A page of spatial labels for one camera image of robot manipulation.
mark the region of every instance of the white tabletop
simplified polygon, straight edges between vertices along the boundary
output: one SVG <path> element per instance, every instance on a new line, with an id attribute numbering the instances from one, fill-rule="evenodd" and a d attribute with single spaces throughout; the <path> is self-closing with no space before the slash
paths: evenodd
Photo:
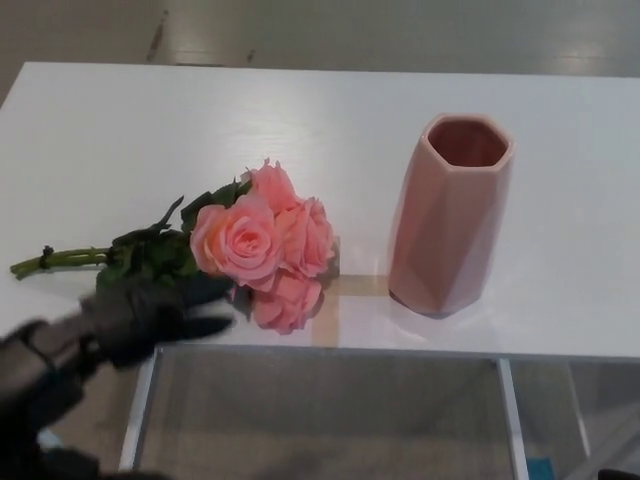
<path id="1" fill-rule="evenodd" d="M 343 274 L 384 275 L 422 128 L 482 112 L 517 143 L 482 299 L 445 319 L 339 299 L 338 346 L 640 358 L 640 80 L 27 64 L 0 110 L 0 326 L 75 307 L 95 272 L 15 281 L 44 244 L 105 246 L 270 156 L 319 196 Z M 310 345 L 240 322 L 227 344 Z"/>

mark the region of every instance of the gray floor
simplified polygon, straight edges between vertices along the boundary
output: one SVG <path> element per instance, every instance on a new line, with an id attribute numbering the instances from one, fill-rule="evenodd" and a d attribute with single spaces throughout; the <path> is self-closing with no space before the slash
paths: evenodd
<path id="1" fill-rule="evenodd" d="M 0 0 L 0 102 L 29 60 L 640 76 L 639 20 L 636 0 Z M 292 358 L 167 356 L 144 464 L 182 478 L 212 478 L 214 467 L 233 479 L 364 475 L 348 476 L 353 466 L 378 478 L 509 478 L 490 364 L 352 359 L 343 371 L 336 360 Z M 379 371 L 411 382 L 390 395 L 396 385 L 381 383 Z M 245 390 L 233 396 L 238 375 Z M 135 372 L 103 370 L 56 431 L 115 467 L 134 382 Z M 550 428 L 561 424 L 553 419 L 569 403 L 562 376 L 525 369 L 519 382 L 519 397 L 547 405 Z M 541 385 L 547 394 L 536 397 Z M 549 391 L 560 392 L 557 405 Z M 307 392 L 320 406 L 302 410 Z M 314 423 L 321 418 L 325 425 Z M 300 456 L 283 453 L 298 447 Z M 553 454 L 549 445 L 528 450 Z M 238 452 L 256 455 L 239 462 Z"/>

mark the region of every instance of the flower stem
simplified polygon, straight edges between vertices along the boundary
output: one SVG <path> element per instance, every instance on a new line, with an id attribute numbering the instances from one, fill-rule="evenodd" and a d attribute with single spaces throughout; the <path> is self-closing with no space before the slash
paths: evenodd
<path id="1" fill-rule="evenodd" d="M 42 257 L 31 258 L 24 262 L 16 263 L 10 267 L 18 280 L 47 271 L 49 268 L 59 267 L 82 267 L 84 265 L 100 265 L 106 263 L 108 248 L 81 248 L 76 250 L 64 250 L 54 252 L 46 256 L 47 268 L 41 268 L 40 259 Z"/>

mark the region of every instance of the green leaf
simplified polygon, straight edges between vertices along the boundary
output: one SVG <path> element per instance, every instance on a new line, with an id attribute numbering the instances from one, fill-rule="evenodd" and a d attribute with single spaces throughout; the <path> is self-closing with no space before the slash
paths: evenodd
<path id="1" fill-rule="evenodd" d="M 182 267 L 176 272 L 177 275 L 181 277 L 188 277 L 198 272 L 198 265 L 196 264 L 196 259 L 193 257 L 191 251 L 189 251 L 189 256 L 185 259 L 185 262 L 182 264 Z"/>
<path id="2" fill-rule="evenodd" d="M 145 263 L 160 270 L 176 256 L 175 248 L 169 242 L 149 242 L 145 248 Z"/>
<path id="3" fill-rule="evenodd" d="M 125 272 L 131 269 L 131 257 L 133 256 L 133 247 L 128 246 L 122 249 L 122 268 Z"/>
<path id="4" fill-rule="evenodd" d="M 131 245 L 133 243 L 151 240 L 154 237 L 157 237 L 162 230 L 171 227 L 171 225 L 169 225 L 167 222 L 171 218 L 171 215 L 173 215 L 173 212 L 176 210 L 176 208 L 180 206 L 182 200 L 184 200 L 184 196 L 173 202 L 169 207 L 169 210 L 167 210 L 167 213 L 164 214 L 159 222 L 156 222 L 147 228 L 133 230 L 129 233 L 125 233 L 124 235 L 115 238 L 112 242 L 112 245 L 114 247 L 123 247 L 126 245 Z"/>
<path id="5" fill-rule="evenodd" d="M 153 280 L 155 280 L 156 274 L 155 274 L 153 266 L 149 265 L 148 263 L 144 263 L 144 264 L 142 264 L 142 268 L 140 269 L 140 273 L 138 275 L 136 275 L 136 276 L 138 278 L 142 279 L 142 280 L 153 281 Z"/>
<path id="6" fill-rule="evenodd" d="M 211 205 L 211 192 L 204 192 L 180 211 L 183 232 L 190 233 L 195 228 L 198 212 L 205 205 Z"/>
<path id="7" fill-rule="evenodd" d="M 164 217 L 162 217 L 159 222 L 154 223 L 149 228 L 157 228 L 159 230 L 164 230 L 165 228 L 169 228 L 169 224 L 168 224 L 169 219 L 171 218 L 171 215 L 173 215 L 173 212 L 176 211 L 176 208 L 180 206 L 183 200 L 184 200 L 184 195 L 171 204 L 171 206 L 169 207 L 169 210 L 167 210 L 167 213 L 164 214 Z"/>
<path id="8" fill-rule="evenodd" d="M 160 275 L 158 278 L 154 280 L 156 285 L 161 285 L 163 287 L 173 287 L 176 284 L 175 279 L 168 274 Z"/>
<path id="9" fill-rule="evenodd" d="M 96 276 L 96 289 L 103 290 L 115 285 L 124 278 L 120 265 L 109 265 L 98 272 Z"/>
<path id="10" fill-rule="evenodd" d="M 238 198 L 246 195 L 250 190 L 251 182 L 240 183 L 234 180 L 232 183 L 219 188 L 213 193 L 203 193 L 180 212 L 180 217 L 182 218 L 181 230 L 184 233 L 191 233 L 193 231 L 198 219 L 198 212 L 202 207 L 206 207 L 207 205 L 222 205 L 224 208 L 229 208 L 236 203 Z"/>
<path id="11" fill-rule="evenodd" d="M 211 203 L 213 205 L 222 205 L 224 208 L 229 208 L 236 203 L 236 194 L 240 184 L 233 181 L 229 185 L 220 187 L 218 190 L 211 194 Z"/>
<path id="12" fill-rule="evenodd" d="M 249 191 L 251 190 L 251 181 L 248 181 L 246 183 L 243 183 L 242 185 L 240 185 L 238 187 L 238 189 L 236 190 L 236 201 L 238 200 L 238 198 L 240 198 L 242 195 L 246 195 L 247 193 L 249 193 Z"/>

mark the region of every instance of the ceramic vase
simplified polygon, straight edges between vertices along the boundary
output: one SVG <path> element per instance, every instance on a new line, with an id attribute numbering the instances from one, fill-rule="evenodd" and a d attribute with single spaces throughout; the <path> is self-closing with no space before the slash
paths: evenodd
<path id="1" fill-rule="evenodd" d="M 514 144 L 484 115 L 424 130 L 397 209 L 389 290 L 411 310 L 450 314 L 482 294 L 507 200 Z"/>

